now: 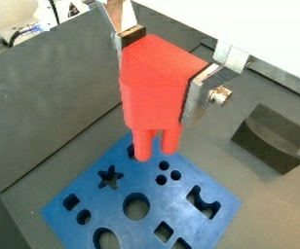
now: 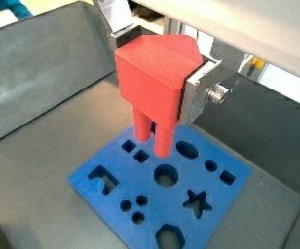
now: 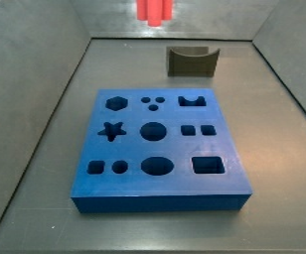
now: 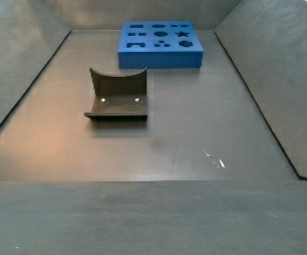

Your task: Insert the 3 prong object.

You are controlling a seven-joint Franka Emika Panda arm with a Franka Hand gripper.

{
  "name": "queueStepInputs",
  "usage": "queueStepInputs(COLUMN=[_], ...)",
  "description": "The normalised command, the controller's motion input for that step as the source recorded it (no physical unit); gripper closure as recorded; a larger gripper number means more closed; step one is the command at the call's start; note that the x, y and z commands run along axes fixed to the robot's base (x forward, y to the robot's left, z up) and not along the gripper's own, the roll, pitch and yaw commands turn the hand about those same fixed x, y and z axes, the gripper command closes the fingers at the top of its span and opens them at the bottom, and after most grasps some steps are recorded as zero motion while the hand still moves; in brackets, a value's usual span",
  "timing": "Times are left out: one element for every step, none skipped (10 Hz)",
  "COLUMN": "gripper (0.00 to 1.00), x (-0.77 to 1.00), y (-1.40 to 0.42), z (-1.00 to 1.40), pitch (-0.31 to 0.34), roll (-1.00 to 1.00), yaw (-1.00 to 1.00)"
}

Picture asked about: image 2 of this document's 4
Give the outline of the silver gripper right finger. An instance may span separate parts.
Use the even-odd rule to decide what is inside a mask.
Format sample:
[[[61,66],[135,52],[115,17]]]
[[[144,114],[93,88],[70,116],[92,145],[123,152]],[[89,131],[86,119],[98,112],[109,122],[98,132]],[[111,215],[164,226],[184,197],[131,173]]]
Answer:
[[[221,61],[205,59],[201,66],[185,78],[180,104],[179,121],[191,125],[204,112],[205,105],[212,102],[221,104],[229,94],[223,85],[235,71]]]

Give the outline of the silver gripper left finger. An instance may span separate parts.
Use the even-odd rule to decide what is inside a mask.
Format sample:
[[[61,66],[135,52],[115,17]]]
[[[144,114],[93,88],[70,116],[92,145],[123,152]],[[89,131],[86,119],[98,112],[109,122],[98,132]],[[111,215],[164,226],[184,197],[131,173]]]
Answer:
[[[94,0],[100,15],[108,26],[111,48],[116,50],[143,35],[135,22],[128,0]]]

